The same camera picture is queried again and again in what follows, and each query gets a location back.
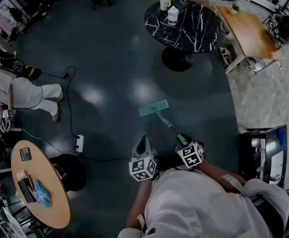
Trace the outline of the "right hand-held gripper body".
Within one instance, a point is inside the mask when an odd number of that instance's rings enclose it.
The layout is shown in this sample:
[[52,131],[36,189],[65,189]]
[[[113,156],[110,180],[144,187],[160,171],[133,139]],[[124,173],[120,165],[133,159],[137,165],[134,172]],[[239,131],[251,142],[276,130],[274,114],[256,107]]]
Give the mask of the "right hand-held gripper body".
[[175,152],[181,160],[175,164],[175,169],[178,170],[193,171],[205,159],[204,145],[198,140],[192,140],[187,145],[176,140]]

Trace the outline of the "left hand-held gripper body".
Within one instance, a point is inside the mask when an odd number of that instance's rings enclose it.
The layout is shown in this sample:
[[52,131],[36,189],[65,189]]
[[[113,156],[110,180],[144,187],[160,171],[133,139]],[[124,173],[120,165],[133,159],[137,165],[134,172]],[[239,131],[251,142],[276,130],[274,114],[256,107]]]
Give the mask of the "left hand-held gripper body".
[[129,173],[136,181],[152,179],[157,169],[157,151],[154,148],[133,149]]

